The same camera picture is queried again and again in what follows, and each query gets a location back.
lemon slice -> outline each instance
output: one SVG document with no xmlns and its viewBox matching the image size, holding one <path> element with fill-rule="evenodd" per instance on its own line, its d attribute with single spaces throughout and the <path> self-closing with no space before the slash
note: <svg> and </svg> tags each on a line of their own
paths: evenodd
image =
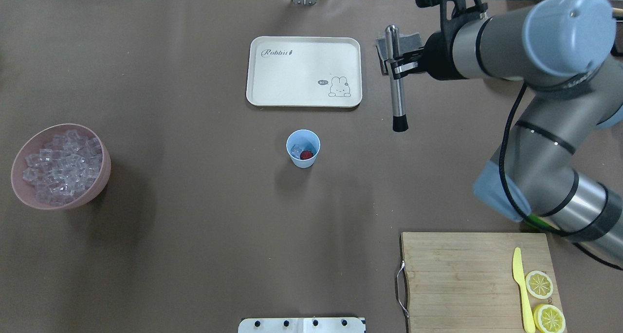
<svg viewBox="0 0 623 333">
<path fill-rule="evenodd" d="M 534 308 L 534 323 L 543 333 L 563 333 L 567 326 L 563 312 L 550 304 L 540 304 Z"/>
<path fill-rule="evenodd" d="M 532 271 L 526 275 L 528 293 L 537 299 L 547 299 L 554 292 L 554 284 L 547 273 Z"/>
</svg>

blue cup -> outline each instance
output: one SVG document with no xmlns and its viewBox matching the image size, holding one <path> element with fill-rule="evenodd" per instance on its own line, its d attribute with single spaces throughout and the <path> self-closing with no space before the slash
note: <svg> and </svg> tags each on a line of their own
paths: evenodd
<svg viewBox="0 0 623 333">
<path fill-rule="evenodd" d="M 320 153 L 320 138 L 312 131 L 309 131 L 309 129 L 298 129 L 288 137 L 288 140 L 285 142 L 285 149 L 294 165 L 300 168 L 309 168 L 316 161 L 318 153 Z M 311 151 L 313 156 L 303 160 L 300 158 L 300 152 L 305 150 Z"/>
</svg>

wooden cutting board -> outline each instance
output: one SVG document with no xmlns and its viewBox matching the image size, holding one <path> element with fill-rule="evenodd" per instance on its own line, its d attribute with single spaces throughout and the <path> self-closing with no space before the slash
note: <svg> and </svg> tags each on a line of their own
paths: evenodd
<svg viewBox="0 0 623 333">
<path fill-rule="evenodd" d="M 515 247 L 525 275 L 539 270 L 554 282 L 549 299 L 528 295 L 531 308 L 549 303 L 565 313 L 542 233 L 404 232 L 401 241 L 411 333 L 522 333 Z"/>
</svg>

bowl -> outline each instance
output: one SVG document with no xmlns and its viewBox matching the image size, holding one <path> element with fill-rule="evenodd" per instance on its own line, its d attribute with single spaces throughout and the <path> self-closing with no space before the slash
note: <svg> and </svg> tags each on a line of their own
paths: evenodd
<svg viewBox="0 0 623 333">
<path fill-rule="evenodd" d="M 35 198 L 35 188 L 33 185 L 29 184 L 25 180 L 22 179 L 22 173 L 28 167 L 25 161 L 25 157 L 31 154 L 38 154 L 39 149 L 43 148 L 43 144 L 50 142 L 54 135 L 62 135 L 67 130 L 76 129 L 78 134 L 82 136 L 87 136 L 89 139 L 97 138 L 100 141 L 100 145 L 102 145 L 102 167 L 100 168 L 100 173 L 95 178 L 95 182 L 85 191 L 85 193 L 76 200 L 71 203 L 67 203 L 61 206 L 53 206 L 47 203 L 38 202 Z M 95 134 L 91 129 L 84 127 L 78 124 L 61 124 L 52 126 L 48 129 L 44 129 L 38 134 L 34 135 L 33 138 L 28 140 L 26 144 L 20 149 L 18 155 L 15 157 L 13 161 L 13 167 L 11 168 L 11 186 L 13 186 L 13 191 L 19 200 L 27 206 L 34 207 L 35 209 L 40 210 L 63 210 L 63 209 L 72 209 L 74 207 L 78 207 L 84 204 L 87 204 L 91 200 L 93 200 L 106 186 L 109 182 L 110 177 L 110 155 L 109 151 L 107 151 L 104 142 L 102 139 Z"/>
</svg>

bunny illustration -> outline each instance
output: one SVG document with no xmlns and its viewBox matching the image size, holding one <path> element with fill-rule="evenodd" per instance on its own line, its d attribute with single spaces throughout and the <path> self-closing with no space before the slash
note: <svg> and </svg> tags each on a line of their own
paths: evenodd
<svg viewBox="0 0 623 333">
<path fill-rule="evenodd" d="M 331 79 L 331 89 L 329 91 L 329 96 L 350 96 L 347 78 L 334 76 Z"/>
</svg>

